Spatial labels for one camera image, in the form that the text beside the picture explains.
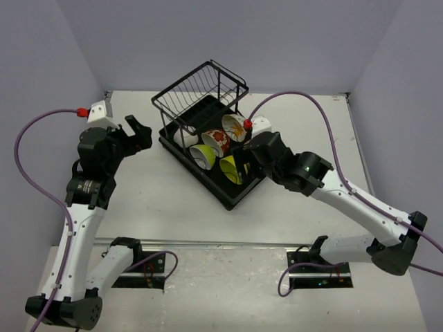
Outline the yellow green bowl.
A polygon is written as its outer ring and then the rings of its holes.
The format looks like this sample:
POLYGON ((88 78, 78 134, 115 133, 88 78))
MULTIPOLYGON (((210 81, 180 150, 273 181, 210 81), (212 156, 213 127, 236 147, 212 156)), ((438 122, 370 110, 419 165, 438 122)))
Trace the yellow green bowl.
POLYGON ((235 165, 235 159, 232 155, 221 158, 219 160, 219 166, 222 173, 226 176, 228 180, 236 185, 242 184, 242 181, 238 174, 238 170, 235 165))

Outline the red floral bowl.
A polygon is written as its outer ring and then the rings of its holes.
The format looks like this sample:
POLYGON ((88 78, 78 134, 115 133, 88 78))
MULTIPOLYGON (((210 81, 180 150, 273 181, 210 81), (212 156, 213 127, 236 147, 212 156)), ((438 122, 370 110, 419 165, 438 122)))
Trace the red floral bowl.
POLYGON ((223 158, 230 146, 230 138, 222 129, 211 129, 201 134, 201 139, 205 145, 210 146, 215 155, 223 158))

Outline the white orange leaf bowl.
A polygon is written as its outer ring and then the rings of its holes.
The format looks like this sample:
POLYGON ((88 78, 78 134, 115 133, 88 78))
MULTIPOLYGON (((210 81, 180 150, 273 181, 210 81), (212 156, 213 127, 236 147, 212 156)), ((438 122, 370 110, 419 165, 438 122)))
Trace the white orange leaf bowl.
POLYGON ((225 114, 221 118, 221 125, 228 137, 235 142, 243 142, 246 137, 243 116, 238 114, 225 114))

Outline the green white bowl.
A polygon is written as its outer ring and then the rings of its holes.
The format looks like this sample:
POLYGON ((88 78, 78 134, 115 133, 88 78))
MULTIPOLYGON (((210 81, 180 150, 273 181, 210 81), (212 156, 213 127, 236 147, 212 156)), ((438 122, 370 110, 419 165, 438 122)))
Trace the green white bowl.
POLYGON ((193 145, 189 147, 189 152, 200 168, 204 170, 211 170, 213 168, 216 155, 210 146, 193 145))

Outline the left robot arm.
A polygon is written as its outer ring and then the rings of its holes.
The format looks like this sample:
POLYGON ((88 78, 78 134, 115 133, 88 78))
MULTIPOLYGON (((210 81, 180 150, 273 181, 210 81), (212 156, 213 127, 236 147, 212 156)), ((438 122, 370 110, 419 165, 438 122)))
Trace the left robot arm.
POLYGON ((102 303, 124 270, 143 266, 138 239, 118 237, 92 270, 89 259, 99 225, 116 188, 115 175, 123 159, 152 146, 152 130, 133 115, 126 116, 133 135, 121 126, 92 127, 80 134, 79 158, 61 203, 64 228, 56 258, 39 295, 29 297, 25 312, 41 323, 90 331, 98 323, 102 303))

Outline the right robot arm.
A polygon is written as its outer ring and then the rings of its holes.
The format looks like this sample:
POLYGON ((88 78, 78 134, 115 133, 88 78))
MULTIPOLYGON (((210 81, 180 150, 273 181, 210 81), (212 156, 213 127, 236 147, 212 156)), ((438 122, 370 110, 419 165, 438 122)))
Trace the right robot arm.
POLYGON ((318 237, 308 259, 315 271, 348 262, 373 263, 398 276, 408 270, 428 220, 421 212, 390 207, 342 180, 338 170, 314 152, 293 153, 278 132, 260 133, 234 149, 233 157, 241 179, 267 176, 291 192, 327 204, 367 230, 358 237, 318 237))

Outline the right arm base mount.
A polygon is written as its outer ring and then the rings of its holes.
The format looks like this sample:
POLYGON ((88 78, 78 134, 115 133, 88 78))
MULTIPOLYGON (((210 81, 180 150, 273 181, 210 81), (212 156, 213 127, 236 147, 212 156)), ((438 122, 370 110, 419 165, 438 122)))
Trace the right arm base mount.
MULTIPOLYGON (((310 262, 309 247, 287 251, 287 265, 310 262)), ((296 289, 326 289, 326 288, 352 288, 352 275, 348 263, 336 268, 319 268, 313 266, 298 266, 289 271, 289 287, 296 289)))

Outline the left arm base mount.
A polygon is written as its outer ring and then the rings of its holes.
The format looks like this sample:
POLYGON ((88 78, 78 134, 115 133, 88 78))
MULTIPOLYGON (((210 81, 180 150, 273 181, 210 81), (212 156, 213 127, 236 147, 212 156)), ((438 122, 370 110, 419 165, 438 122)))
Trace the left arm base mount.
POLYGON ((123 273, 112 288, 159 289, 165 286, 165 254, 123 273))

